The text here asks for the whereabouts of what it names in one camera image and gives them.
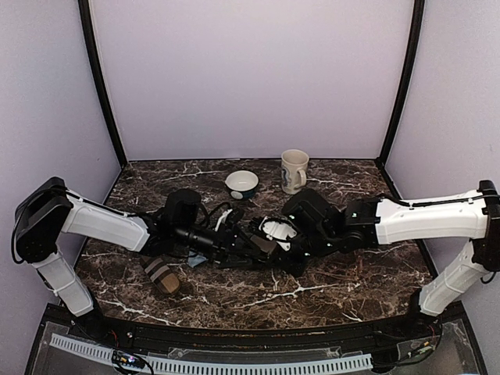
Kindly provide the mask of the light blue cloth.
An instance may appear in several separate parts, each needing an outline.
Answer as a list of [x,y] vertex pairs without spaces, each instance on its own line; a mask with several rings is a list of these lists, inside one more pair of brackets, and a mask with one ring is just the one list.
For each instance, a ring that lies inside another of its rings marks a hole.
[[197,266],[200,266],[201,264],[205,263],[207,261],[207,258],[203,255],[199,254],[190,254],[187,258],[187,264],[191,268],[195,268]]

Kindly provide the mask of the black checkered glasses case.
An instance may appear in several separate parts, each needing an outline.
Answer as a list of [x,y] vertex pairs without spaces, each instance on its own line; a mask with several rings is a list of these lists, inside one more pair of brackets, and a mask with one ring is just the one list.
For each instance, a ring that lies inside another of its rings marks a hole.
[[277,243],[274,241],[267,241],[263,239],[258,239],[254,242],[258,246],[258,262],[254,266],[223,266],[222,259],[218,263],[220,269],[239,269],[239,270],[266,270],[273,266],[274,255],[273,253],[277,250]]

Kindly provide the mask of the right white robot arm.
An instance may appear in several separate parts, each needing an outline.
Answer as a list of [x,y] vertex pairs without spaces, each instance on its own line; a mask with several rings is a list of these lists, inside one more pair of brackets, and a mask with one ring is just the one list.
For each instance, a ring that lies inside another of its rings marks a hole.
[[499,271],[499,195],[490,180],[458,195],[410,201],[381,195],[357,199],[343,210],[308,188],[293,195],[282,213],[307,240],[313,257],[400,241],[467,240],[445,270],[413,295],[411,312],[398,323],[407,339],[417,338],[429,316],[441,315],[476,281]]

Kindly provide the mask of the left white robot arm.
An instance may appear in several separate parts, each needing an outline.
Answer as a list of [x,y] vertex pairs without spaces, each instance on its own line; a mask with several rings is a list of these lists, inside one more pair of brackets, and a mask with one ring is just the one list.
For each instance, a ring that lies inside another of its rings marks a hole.
[[80,317],[79,326],[94,341],[110,334],[110,324],[98,304],[59,250],[61,233],[79,234],[125,248],[140,255],[165,255],[178,245],[191,248],[223,268],[251,266],[260,260],[259,247],[250,241],[231,215],[216,229],[198,192],[180,189],[168,195],[154,213],[122,212],[79,196],[63,179],[52,177],[29,195],[15,211],[11,254],[15,263],[28,263],[66,305]]

